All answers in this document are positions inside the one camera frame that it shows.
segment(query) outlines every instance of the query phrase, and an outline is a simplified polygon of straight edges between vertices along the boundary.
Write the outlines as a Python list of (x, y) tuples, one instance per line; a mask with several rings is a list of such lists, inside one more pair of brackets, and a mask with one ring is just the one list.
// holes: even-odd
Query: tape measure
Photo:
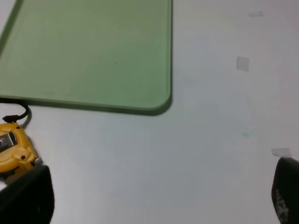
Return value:
[(9, 182), (43, 162), (41, 158), (37, 158), (27, 135), (17, 123), (17, 120), (29, 113), (28, 106), (20, 102), (9, 100), (9, 103), (22, 105), (26, 112), (21, 116), (5, 116), (3, 119), (8, 123), (0, 124), (0, 179)]

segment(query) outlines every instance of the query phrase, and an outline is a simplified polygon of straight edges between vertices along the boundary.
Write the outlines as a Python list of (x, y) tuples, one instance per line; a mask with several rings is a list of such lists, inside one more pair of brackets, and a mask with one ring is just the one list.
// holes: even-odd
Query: yellow tape measure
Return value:
[(0, 124), (0, 178), (14, 179), (42, 163), (24, 130), (17, 123)]

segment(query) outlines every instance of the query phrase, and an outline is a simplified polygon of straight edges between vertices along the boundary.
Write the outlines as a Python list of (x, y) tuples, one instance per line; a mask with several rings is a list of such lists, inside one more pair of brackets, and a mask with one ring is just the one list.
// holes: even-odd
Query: small white label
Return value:
[(271, 149), (271, 152), (273, 156), (278, 157), (292, 156), (291, 150), (289, 148), (273, 148)]
[(237, 69), (241, 71), (249, 71), (249, 58), (238, 57), (237, 58)]
[(249, 15), (250, 17), (263, 16), (263, 12), (262, 12), (262, 11), (259, 11), (259, 12), (249, 13), (248, 15)]

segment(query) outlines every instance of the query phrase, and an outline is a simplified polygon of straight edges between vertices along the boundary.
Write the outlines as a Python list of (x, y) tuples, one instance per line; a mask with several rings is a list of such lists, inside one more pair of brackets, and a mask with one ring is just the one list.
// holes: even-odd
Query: white surface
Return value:
[[(2, 23), (10, 0), (0, 3)], [(278, 224), (270, 149), (299, 158), (298, 7), (174, 0), (174, 101), (161, 116), (32, 107), (26, 131), (51, 169), (52, 223)], [(0, 105), (0, 116), (17, 111)]]

